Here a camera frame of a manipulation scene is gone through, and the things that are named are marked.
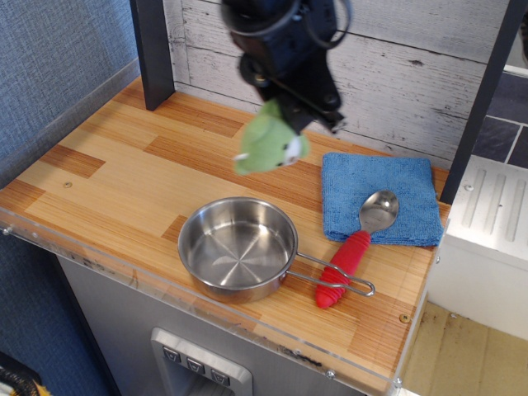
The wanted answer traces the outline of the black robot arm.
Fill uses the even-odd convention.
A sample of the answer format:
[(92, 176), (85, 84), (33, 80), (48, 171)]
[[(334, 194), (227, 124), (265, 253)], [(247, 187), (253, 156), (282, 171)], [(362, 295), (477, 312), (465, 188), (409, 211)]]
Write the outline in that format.
[(342, 100), (328, 51), (347, 30), (333, 1), (223, 1), (221, 16), (243, 52), (239, 72), (264, 102), (275, 100), (286, 123), (301, 132), (317, 121), (335, 133)]

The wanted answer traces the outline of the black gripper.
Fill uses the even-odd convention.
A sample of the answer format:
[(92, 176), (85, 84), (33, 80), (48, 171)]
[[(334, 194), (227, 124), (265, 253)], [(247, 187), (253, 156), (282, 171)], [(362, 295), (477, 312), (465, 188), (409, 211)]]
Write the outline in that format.
[(346, 124), (328, 51), (341, 44), (335, 12), (230, 12), (229, 34), (242, 51), (240, 74), (261, 98), (275, 98), (297, 134), (317, 116), (329, 132)]

